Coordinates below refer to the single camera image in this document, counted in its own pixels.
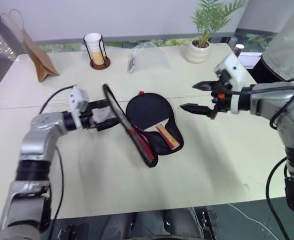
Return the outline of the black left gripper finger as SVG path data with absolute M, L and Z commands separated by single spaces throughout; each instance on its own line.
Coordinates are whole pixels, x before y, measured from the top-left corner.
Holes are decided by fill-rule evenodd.
M 102 122 L 96 124 L 97 131 L 103 131 L 112 128 L 120 123 L 119 119 L 116 117 L 106 119 Z
M 97 101 L 91 101 L 90 102 L 90 109 L 102 109 L 110 106 L 110 102 L 107 99 L 101 99 Z

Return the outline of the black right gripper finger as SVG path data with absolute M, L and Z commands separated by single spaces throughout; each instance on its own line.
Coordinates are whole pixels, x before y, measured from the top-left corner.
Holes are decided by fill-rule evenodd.
M 189 113 L 204 115 L 211 119 L 214 119 L 216 117 L 216 112 L 213 109 L 210 109 L 208 106 L 202 106 L 195 103 L 185 103 L 180 105 L 180 108 Z
M 218 81 L 201 81 L 192 86 L 192 88 L 201 91 L 213 91 L 218 84 Z

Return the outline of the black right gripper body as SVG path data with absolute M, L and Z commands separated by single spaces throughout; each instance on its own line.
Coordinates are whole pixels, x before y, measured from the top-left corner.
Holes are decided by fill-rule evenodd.
M 212 88 L 212 103 L 219 107 L 220 112 L 226 113 L 231 110 L 232 94 L 228 93 L 232 89 L 230 79 L 231 76 L 227 71 L 221 71 L 218 80 Z

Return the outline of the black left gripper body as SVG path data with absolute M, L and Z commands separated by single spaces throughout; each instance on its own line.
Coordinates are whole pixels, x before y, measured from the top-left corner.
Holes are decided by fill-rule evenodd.
M 97 101 L 88 103 L 86 109 L 80 115 L 80 121 L 84 129 L 94 129 L 96 127 L 95 120 L 93 119 L 93 110 L 98 108 Z

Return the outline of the black zippered paddle case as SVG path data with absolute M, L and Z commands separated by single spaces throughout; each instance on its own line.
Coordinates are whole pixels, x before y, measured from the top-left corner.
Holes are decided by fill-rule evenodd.
M 138 94 L 123 110 L 107 84 L 103 85 L 102 90 L 112 112 L 148 167 L 157 165 L 158 156 L 170 155 L 182 149 L 184 139 L 173 109 L 163 96 L 156 93 Z

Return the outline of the black rubber table tennis paddle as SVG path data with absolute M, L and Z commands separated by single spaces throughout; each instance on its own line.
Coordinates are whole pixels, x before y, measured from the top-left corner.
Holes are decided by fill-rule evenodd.
M 184 139 L 177 126 L 170 103 L 156 93 L 143 93 L 132 98 L 126 106 L 126 119 L 143 136 L 152 151 L 160 156 L 173 154 L 182 149 Z M 162 124 L 165 130 L 178 142 L 176 148 L 169 147 L 156 129 Z

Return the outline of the white ribbed plant pot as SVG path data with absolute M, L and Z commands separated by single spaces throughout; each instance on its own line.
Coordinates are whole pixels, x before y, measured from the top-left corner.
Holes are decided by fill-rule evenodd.
M 198 40 L 193 40 L 187 46 L 185 58 L 188 62 L 199 64 L 206 60 L 210 50 L 210 43 L 207 41 L 204 46 L 199 45 Z

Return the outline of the cup stack in holder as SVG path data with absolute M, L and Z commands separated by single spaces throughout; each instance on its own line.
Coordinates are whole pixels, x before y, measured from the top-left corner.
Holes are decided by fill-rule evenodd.
M 86 50 L 87 50 L 87 53 L 88 53 L 88 55 L 89 55 L 89 59 L 90 59 L 89 64 L 90 64 L 90 66 L 91 66 L 93 69 L 95 69 L 95 70 L 103 70 L 103 69 L 106 69 L 106 68 L 109 67 L 110 64 L 111 64 L 111 60 L 110 60 L 110 58 L 107 56 L 107 53 L 106 53 L 106 49 L 105 49 L 105 45 L 104 45 L 104 42 L 103 42 L 103 36 L 102 36 L 102 35 L 101 35 L 101 40 L 99 41 L 99 43 L 100 43 L 100 50 L 102 51 L 102 54 L 103 54 L 103 57 L 104 57 L 104 64 L 102 64 L 102 65 L 96 65 L 96 64 L 93 62 L 93 60 L 91 60 L 90 55 L 89 55 L 89 50 L 88 50 L 88 48 L 87 48 L 87 46 L 86 46 L 86 43 L 85 43 L 85 41 L 84 41 L 84 44 L 85 44 L 85 47 L 86 47 Z

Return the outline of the dark can with white lid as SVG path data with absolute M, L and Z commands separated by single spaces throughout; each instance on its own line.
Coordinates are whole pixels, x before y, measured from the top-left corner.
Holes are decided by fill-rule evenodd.
M 241 54 L 242 50 L 245 48 L 243 44 L 236 44 L 235 48 L 233 49 L 233 53 L 235 54 L 236 57 L 239 57 Z

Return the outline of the white paper cup stack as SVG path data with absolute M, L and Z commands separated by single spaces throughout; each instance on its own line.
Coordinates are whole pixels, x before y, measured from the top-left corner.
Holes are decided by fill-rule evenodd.
M 100 40 L 101 34 L 99 33 L 89 33 L 84 36 L 84 41 L 89 50 L 90 58 L 96 65 L 104 64 L 104 57 L 100 50 Z

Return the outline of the clear plastic bag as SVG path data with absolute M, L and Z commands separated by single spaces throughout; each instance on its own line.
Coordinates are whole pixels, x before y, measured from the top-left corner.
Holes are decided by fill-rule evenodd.
M 143 42 L 131 49 L 127 64 L 128 75 L 157 67 L 171 69 L 165 53 L 154 43 L 150 41 Z

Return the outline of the green palm plant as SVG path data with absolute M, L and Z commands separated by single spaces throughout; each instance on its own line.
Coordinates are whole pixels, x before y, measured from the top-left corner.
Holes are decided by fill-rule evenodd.
M 230 15 L 246 5 L 248 0 L 234 0 L 226 3 L 219 0 L 199 0 L 191 16 L 199 36 L 192 41 L 197 48 L 207 48 L 213 33 L 222 29 L 231 19 Z

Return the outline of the brown paper bag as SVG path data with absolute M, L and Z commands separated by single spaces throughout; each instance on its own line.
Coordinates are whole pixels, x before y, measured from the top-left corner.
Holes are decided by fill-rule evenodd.
M 0 20 L 13 34 L 18 35 L 17 38 L 35 66 L 39 83 L 44 82 L 47 76 L 59 76 L 49 56 L 38 47 L 25 30 L 24 20 L 19 10 L 13 8 L 9 13 L 2 13 Z

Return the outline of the grey translucent plastic cover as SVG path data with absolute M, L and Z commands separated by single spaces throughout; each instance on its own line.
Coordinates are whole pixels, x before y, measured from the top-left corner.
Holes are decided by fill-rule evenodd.
M 294 13 L 262 54 L 267 67 L 284 80 L 294 78 Z

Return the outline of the black metal bracket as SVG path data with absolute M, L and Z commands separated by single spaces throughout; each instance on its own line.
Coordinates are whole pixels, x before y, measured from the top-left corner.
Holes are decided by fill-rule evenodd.
M 88 240 L 88 224 L 68 225 L 59 231 L 57 240 Z
M 201 226 L 204 240 L 224 240 L 218 223 L 218 217 L 214 210 L 197 208 L 195 213 Z

